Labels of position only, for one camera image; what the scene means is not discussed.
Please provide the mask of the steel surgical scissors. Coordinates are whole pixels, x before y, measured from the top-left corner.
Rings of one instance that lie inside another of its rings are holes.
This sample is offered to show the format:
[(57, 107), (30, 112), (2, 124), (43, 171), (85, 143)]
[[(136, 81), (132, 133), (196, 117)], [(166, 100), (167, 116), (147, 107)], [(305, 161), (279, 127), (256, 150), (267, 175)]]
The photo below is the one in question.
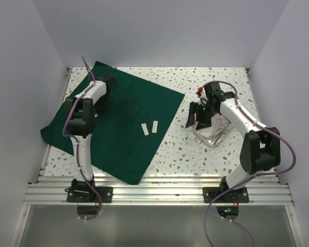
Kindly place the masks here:
[(228, 128), (221, 128), (221, 132), (217, 135), (215, 139), (210, 139), (212, 143), (219, 142), (219, 140), (222, 138), (222, 136), (226, 135), (229, 132)]

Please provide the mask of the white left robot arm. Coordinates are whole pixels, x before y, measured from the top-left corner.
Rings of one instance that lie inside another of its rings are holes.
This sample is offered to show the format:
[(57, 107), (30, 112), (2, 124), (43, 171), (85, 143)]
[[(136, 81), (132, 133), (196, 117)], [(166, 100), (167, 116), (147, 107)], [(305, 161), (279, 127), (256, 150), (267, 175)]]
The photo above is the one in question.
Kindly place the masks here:
[(91, 75), (91, 81), (83, 91), (65, 100), (68, 114), (62, 135), (69, 137), (72, 142), (78, 169), (66, 191), (70, 196), (85, 202), (99, 198), (91, 165), (91, 137), (95, 131), (96, 114), (105, 107), (116, 86), (116, 79), (110, 74), (102, 78)]

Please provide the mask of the steel forceps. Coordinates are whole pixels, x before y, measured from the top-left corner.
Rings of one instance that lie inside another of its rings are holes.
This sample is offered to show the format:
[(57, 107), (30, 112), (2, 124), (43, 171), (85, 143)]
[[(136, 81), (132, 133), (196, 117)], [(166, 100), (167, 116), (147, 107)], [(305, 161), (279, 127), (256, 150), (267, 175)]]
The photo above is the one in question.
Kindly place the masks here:
[(217, 135), (221, 132), (222, 119), (218, 118), (216, 121), (216, 126), (213, 128), (212, 133), (209, 136), (209, 139), (215, 139)]
[(218, 139), (226, 132), (227, 127), (229, 126), (229, 123), (220, 123), (219, 126), (215, 129), (213, 135), (212, 135), (212, 142), (217, 142)]

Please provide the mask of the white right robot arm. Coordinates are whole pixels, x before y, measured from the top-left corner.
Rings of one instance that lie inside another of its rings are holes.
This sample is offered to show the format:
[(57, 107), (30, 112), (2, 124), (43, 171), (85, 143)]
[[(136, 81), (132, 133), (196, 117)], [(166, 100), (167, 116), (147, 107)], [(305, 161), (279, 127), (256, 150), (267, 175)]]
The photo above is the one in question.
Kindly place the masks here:
[(208, 143), (226, 135), (230, 127), (243, 138), (239, 165), (221, 180), (218, 191), (223, 201), (231, 202), (248, 179), (280, 164), (280, 132), (252, 116), (241, 104), (237, 90), (225, 92), (220, 84), (220, 81), (211, 81), (198, 89), (199, 100), (190, 103), (185, 126)]

